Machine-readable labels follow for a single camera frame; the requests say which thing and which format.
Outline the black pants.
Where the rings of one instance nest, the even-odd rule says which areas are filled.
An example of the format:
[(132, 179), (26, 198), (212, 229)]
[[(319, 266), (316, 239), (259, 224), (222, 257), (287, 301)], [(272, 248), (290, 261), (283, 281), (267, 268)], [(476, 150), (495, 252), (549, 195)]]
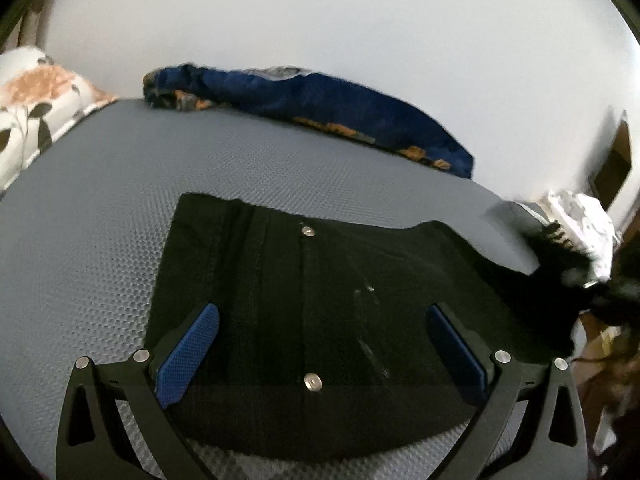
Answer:
[(186, 194), (144, 342), (218, 309), (212, 345), (166, 408), (187, 438), (278, 460), (371, 455), (473, 415), (428, 338), (433, 304), (521, 362), (572, 353), (574, 314), (532, 275), (438, 221), (383, 229)]

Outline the white patterned cloth pile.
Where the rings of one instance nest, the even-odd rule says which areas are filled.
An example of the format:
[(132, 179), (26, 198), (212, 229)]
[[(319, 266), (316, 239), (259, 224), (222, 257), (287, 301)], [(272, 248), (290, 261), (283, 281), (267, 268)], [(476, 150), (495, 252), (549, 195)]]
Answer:
[(611, 278), (614, 250), (620, 237), (600, 200), (567, 190), (548, 193), (536, 203), (516, 202), (530, 216), (552, 232), (562, 245), (586, 255), (591, 281)]

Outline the grey mesh mattress cover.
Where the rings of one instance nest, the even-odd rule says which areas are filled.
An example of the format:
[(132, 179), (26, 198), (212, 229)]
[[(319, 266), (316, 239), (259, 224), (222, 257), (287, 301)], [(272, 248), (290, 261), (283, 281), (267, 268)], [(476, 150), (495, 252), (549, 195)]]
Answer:
[(438, 220), (502, 266), (529, 273), (537, 264), (498, 217), (498, 196), (472, 181), (228, 110), (112, 104), (39, 157), (1, 202), (1, 415), (47, 477), (70, 369), (78, 356), (120, 361), (141, 346), (187, 192), (386, 228)]

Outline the white floral pillow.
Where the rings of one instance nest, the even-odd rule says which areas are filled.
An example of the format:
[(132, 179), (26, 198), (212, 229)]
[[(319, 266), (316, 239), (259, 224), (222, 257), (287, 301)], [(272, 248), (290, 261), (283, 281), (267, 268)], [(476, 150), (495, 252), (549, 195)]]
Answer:
[(119, 100), (36, 47), (1, 55), (1, 189), (90, 114)]

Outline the blue floral blanket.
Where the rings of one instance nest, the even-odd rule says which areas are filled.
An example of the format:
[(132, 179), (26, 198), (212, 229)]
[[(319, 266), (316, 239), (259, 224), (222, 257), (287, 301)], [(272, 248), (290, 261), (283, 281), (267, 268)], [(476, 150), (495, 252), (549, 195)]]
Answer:
[(142, 80), (154, 108), (240, 112), (324, 131), (418, 164), (469, 179), (474, 157), (439, 122), (413, 105), (371, 88), (298, 67), (218, 70), (182, 64)]

